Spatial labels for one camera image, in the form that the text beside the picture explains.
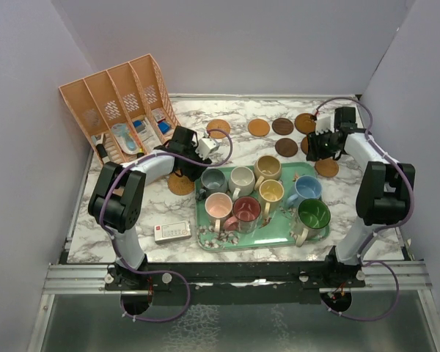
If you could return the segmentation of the light wooden coaster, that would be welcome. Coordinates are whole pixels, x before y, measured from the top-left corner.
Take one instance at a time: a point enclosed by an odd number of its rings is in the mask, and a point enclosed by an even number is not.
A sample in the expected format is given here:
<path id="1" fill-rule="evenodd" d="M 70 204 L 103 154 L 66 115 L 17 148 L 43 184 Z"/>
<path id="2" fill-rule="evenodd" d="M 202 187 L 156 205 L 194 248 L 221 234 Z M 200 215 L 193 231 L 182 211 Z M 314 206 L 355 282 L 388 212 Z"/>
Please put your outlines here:
<path id="1" fill-rule="evenodd" d="M 327 158 L 316 161 L 315 170 L 319 175 L 331 178 L 338 174 L 340 168 L 335 160 L 333 160 L 332 158 Z"/>

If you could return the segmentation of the dark walnut wooden coaster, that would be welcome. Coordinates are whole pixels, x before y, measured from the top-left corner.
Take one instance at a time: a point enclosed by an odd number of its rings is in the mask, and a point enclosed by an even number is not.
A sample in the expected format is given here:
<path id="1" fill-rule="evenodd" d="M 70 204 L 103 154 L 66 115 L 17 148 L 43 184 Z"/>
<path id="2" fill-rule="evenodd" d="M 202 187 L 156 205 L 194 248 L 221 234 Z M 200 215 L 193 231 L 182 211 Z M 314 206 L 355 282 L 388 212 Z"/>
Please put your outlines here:
<path id="1" fill-rule="evenodd" d="M 275 133 L 286 136 L 293 132 L 294 124 L 287 118 L 277 118 L 272 122 L 272 129 Z"/>

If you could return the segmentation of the green floral tray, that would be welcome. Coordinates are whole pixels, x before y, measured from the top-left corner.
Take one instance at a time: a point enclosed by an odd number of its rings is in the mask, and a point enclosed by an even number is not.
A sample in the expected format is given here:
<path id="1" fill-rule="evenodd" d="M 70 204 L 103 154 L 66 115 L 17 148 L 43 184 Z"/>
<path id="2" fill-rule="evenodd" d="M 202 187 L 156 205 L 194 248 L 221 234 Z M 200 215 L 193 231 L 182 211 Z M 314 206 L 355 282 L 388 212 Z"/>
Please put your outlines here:
<path id="1" fill-rule="evenodd" d="M 314 167 L 307 162 L 294 162 L 282 164 L 281 181 L 286 193 L 294 184 L 295 176 L 310 175 L 317 177 Z M 214 224 L 211 224 L 205 210 L 205 201 L 196 201 L 196 228 L 197 240 L 201 248 L 206 251 L 230 251 L 236 249 L 252 249 L 261 246 L 295 246 L 296 235 L 291 231 L 292 220 L 296 210 L 285 210 L 281 205 L 271 216 L 271 220 L 265 224 L 258 223 L 256 229 L 248 234 L 237 231 L 214 232 Z M 317 235 L 308 239 L 317 242 L 326 238 L 330 233 L 329 224 Z"/>

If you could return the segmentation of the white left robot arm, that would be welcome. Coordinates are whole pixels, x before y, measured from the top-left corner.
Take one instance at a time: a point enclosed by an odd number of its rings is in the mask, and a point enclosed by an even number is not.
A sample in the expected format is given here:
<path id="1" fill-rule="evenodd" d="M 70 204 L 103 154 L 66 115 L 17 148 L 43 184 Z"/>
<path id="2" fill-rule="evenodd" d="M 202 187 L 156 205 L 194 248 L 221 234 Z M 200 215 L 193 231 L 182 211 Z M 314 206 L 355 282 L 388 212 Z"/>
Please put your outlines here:
<path id="1" fill-rule="evenodd" d="M 124 268 L 122 281 L 131 289 L 143 287 L 146 254 L 139 245 L 136 222 L 142 209 L 144 188 L 175 173 L 191 182 L 212 164 L 209 155 L 219 143 L 208 133 L 198 138 L 191 129 L 177 126 L 172 138 L 146 156 L 123 166 L 111 161 L 101 169 L 88 205 L 88 213 L 109 234 L 115 245 L 116 264 Z"/>

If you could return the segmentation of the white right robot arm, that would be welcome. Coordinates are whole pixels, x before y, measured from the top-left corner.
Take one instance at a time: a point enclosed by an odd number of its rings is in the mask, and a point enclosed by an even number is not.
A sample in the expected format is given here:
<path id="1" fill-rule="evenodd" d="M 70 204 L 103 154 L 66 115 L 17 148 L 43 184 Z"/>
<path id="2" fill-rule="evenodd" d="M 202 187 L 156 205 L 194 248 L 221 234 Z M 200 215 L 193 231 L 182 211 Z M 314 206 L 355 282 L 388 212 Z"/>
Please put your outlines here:
<path id="1" fill-rule="evenodd" d="M 415 168 L 385 152 L 370 134 L 360 128 L 356 109 L 334 110 L 334 120 L 315 120 L 315 130 L 307 134 L 307 160 L 322 161 L 341 155 L 351 156 L 363 170 L 356 197 L 357 217 L 348 234 L 334 248 L 336 262 L 322 269 L 323 281 L 338 287 L 348 279 L 345 265 L 359 265 L 379 232 L 405 224 L 414 211 Z"/>

